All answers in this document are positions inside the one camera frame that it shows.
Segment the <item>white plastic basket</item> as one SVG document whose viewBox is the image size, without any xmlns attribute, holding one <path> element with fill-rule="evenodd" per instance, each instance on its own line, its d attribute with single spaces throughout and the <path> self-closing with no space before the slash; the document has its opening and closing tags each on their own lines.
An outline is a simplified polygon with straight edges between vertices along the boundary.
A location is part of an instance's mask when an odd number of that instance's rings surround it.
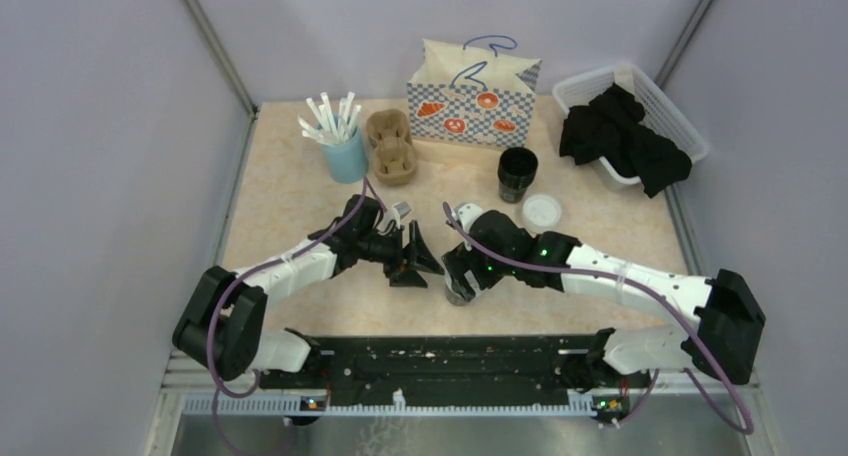
<svg viewBox="0 0 848 456">
<path fill-rule="evenodd" d="M 565 118 L 557 152 L 589 165 L 613 191 L 640 185 L 654 198 L 686 180 L 706 140 L 641 69 L 619 65 L 559 82 Z"/>
</svg>

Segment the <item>white wrapped straws bundle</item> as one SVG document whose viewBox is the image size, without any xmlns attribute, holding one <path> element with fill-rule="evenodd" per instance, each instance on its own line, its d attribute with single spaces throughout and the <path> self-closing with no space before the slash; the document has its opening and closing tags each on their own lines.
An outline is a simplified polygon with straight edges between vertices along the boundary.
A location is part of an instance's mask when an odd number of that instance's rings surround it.
<svg viewBox="0 0 848 456">
<path fill-rule="evenodd" d="M 359 129 L 362 108 L 355 103 L 355 93 L 350 91 L 342 97 L 336 111 L 333 111 L 327 93 L 321 93 L 320 98 L 320 104 L 316 104 L 312 98 L 305 100 L 318 125 L 313 126 L 303 117 L 298 116 L 297 122 L 301 128 L 301 135 L 328 147 L 340 146 L 351 141 Z"/>
</svg>

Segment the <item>black cloth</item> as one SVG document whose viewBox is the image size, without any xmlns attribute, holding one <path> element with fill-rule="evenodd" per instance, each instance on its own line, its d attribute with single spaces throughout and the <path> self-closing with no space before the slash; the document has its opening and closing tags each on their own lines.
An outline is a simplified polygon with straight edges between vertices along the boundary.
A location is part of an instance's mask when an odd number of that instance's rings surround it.
<svg viewBox="0 0 848 456">
<path fill-rule="evenodd" d="M 612 84 L 588 104 L 569 109 L 558 155 L 572 158 L 577 166 L 604 157 L 618 175 L 638 177 L 644 193 L 653 198 L 686 180 L 693 162 L 672 140 L 643 125 L 645 116 L 631 92 Z"/>
</svg>

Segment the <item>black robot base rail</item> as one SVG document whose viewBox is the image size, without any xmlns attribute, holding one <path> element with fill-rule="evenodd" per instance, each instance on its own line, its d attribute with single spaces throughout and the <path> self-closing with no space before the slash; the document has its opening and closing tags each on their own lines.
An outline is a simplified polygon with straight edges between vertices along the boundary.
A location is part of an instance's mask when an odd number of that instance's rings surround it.
<svg viewBox="0 0 848 456">
<path fill-rule="evenodd" d="M 316 337 L 295 373 L 263 370 L 263 390 L 316 390 L 332 409 L 397 402 L 425 409 L 567 410 L 622 416 L 651 376 L 605 363 L 598 335 Z"/>
</svg>

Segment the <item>blue straw holder cup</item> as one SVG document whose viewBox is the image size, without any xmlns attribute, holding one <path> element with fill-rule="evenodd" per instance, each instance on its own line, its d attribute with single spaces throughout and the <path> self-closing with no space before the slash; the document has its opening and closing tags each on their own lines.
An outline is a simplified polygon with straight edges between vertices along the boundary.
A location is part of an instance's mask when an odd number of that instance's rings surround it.
<svg viewBox="0 0 848 456">
<path fill-rule="evenodd" d="M 362 132 L 355 128 L 353 136 L 339 145 L 320 144 L 331 178 L 340 184 L 352 184 L 362 180 L 369 167 Z"/>
</svg>

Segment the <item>checkered paper takeout bag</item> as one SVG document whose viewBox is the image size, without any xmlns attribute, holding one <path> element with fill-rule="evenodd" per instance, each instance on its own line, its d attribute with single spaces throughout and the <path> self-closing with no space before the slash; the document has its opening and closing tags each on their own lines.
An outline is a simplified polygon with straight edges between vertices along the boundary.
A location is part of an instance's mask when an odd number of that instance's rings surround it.
<svg viewBox="0 0 848 456">
<path fill-rule="evenodd" d="M 497 148 L 526 144 L 542 61 L 514 56 L 504 35 L 462 44 L 425 39 L 421 66 L 407 81 L 411 134 Z"/>
</svg>

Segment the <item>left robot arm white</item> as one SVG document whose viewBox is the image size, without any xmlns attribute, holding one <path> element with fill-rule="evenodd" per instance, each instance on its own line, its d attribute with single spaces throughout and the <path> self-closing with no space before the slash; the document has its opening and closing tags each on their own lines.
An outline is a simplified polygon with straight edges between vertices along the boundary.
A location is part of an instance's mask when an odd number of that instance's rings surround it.
<svg viewBox="0 0 848 456">
<path fill-rule="evenodd" d="M 297 389 L 319 380 L 320 362 L 305 336 L 266 331 L 266 310 L 307 286 L 330 280 L 360 261 L 379 264 L 392 287 L 425 288 L 426 274 L 441 275 L 420 226 L 402 224 L 396 209 L 353 195 L 341 216 L 300 244 L 252 268 L 207 269 L 173 330 L 172 345 L 231 381 L 249 371 L 282 371 Z"/>
</svg>

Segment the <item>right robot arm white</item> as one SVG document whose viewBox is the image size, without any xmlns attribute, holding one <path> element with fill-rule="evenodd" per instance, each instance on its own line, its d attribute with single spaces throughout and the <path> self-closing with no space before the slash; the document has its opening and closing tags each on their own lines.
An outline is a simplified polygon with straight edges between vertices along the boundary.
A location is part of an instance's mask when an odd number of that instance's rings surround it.
<svg viewBox="0 0 848 456">
<path fill-rule="evenodd" d="M 751 380 L 766 317 L 745 279 L 660 271 L 555 231 L 536 235 L 506 214 L 463 203 L 443 206 L 461 242 L 442 256 L 448 295 L 466 305 L 502 280 L 599 298 L 665 321 L 663 327 L 599 333 L 589 380 L 612 388 L 647 369 L 696 369 L 721 382 Z"/>
</svg>

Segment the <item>black coffee cup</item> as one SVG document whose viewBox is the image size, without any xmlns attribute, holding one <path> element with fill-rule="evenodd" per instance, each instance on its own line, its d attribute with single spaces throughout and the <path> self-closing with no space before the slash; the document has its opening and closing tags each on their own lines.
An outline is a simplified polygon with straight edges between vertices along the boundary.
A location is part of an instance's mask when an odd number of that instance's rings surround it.
<svg viewBox="0 0 848 456">
<path fill-rule="evenodd" d="M 444 281 L 445 297 L 452 305 L 467 306 L 476 298 L 476 293 L 474 291 L 466 291 L 460 283 L 456 283 L 454 281 L 449 273 L 444 275 Z"/>
</svg>

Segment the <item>stack of black cups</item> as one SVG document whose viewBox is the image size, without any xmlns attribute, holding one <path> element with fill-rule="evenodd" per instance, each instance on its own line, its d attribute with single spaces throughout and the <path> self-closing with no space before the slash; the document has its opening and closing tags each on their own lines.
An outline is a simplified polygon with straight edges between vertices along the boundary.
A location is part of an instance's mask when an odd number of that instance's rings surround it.
<svg viewBox="0 0 848 456">
<path fill-rule="evenodd" d="M 538 166 L 537 156 L 526 147 L 503 151 L 497 168 L 499 197 L 507 203 L 518 203 L 534 181 Z"/>
</svg>

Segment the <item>stack of white lids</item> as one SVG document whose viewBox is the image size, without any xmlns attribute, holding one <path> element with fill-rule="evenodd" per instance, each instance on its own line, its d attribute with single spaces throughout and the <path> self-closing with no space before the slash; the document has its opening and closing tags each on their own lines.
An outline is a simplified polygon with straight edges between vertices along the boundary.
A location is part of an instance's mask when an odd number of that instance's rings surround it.
<svg viewBox="0 0 848 456">
<path fill-rule="evenodd" d="M 524 227 L 533 233 L 556 230 L 563 217 L 561 203 L 548 194 L 528 196 L 521 207 Z"/>
</svg>

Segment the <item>cardboard cup carrier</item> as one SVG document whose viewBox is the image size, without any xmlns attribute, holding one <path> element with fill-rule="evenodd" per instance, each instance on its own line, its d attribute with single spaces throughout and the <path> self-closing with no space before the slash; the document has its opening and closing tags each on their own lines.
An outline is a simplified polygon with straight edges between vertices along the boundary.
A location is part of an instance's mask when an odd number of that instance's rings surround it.
<svg viewBox="0 0 848 456">
<path fill-rule="evenodd" d="M 410 123 L 403 111 L 386 109 L 371 114 L 366 133 L 372 148 L 370 169 L 386 186 L 408 184 L 417 173 L 417 155 Z"/>
</svg>

